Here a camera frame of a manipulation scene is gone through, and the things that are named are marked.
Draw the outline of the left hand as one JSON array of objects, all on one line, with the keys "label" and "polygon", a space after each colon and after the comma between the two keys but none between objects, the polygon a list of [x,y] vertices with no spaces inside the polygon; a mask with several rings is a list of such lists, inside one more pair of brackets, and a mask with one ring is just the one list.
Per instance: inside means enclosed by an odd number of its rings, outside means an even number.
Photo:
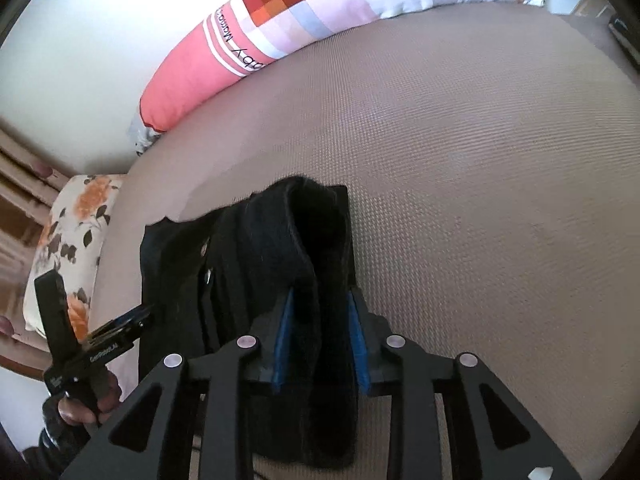
[{"label": "left hand", "polygon": [[91,396],[87,396],[89,403],[79,396],[63,396],[58,401],[58,414],[62,421],[70,426],[104,424],[122,404],[122,388],[112,372],[100,377],[96,388],[98,390],[90,386]]}]

